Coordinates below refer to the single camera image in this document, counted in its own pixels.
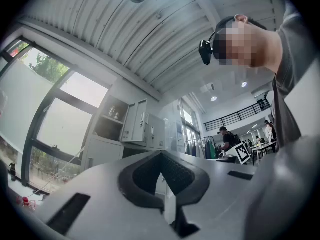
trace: desk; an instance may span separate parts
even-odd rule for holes
[[[261,145],[261,148],[260,147],[252,147],[252,160],[253,160],[253,165],[255,165],[255,158],[254,158],[254,154],[255,154],[255,151],[261,151],[261,154],[263,155],[263,153],[265,152],[265,155],[267,155],[267,152],[266,152],[266,149],[271,147],[272,145],[275,145],[277,142],[271,142],[271,143],[267,143],[265,145]]]

